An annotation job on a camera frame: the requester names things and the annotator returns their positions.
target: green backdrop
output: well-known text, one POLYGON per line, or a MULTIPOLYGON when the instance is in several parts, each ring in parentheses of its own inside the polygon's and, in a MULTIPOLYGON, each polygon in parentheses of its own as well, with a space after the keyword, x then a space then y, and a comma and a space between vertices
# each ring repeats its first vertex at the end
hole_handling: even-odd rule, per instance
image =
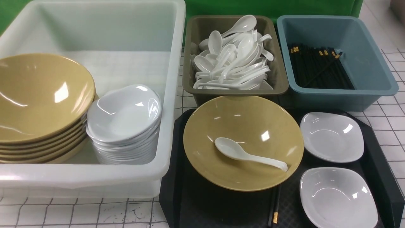
MULTIPOLYGON (((0 34, 31 0, 0 0, 0 34)), ((273 20, 287 14, 358 17, 362 0, 185 0, 186 19, 194 15, 263 15, 273 20)))

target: brown plastic bin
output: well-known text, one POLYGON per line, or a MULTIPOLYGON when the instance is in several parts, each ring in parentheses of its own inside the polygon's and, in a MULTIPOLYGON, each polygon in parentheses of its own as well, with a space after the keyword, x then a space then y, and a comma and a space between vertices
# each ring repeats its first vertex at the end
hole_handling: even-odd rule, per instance
POLYGON ((263 16, 255 16, 257 19, 256 29, 262 35, 270 34, 273 39, 265 41, 264 48, 274 55, 274 61, 268 62, 267 82, 274 90, 208 90, 194 89, 196 68, 192 63, 192 55, 198 55, 198 44, 207 39, 210 33, 218 30, 223 33, 230 29, 242 16, 229 15, 200 15, 190 18, 187 23, 185 35, 184 64, 183 64, 183 88, 194 96, 198 106, 219 96, 260 96, 271 99, 274 96, 284 94, 288 90, 288 79, 284 68, 283 56, 272 21, 263 16))

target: chopstick gold tip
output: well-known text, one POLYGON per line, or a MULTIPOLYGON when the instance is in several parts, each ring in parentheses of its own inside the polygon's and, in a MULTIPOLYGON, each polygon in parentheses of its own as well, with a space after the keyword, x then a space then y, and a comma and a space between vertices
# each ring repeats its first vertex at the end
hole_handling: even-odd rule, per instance
POLYGON ((277 220, 278 220, 278 212, 274 212, 273 223, 277 224, 277 220))

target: white square dish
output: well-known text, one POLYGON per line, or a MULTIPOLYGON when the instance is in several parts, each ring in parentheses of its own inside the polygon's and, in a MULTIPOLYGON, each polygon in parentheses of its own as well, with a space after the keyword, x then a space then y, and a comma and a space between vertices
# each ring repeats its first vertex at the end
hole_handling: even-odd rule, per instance
POLYGON ((300 197, 307 217, 318 228, 374 228, 377 207, 364 179, 344 168, 307 170, 300 197))

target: stack of white bowls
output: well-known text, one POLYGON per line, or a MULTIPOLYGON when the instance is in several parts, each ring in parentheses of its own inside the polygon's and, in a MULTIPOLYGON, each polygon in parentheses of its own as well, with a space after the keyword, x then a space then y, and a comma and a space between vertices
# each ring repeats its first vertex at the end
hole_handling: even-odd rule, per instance
POLYGON ((136 84, 107 93, 87 112, 87 134, 101 164, 147 164, 156 155, 162 105, 136 84))

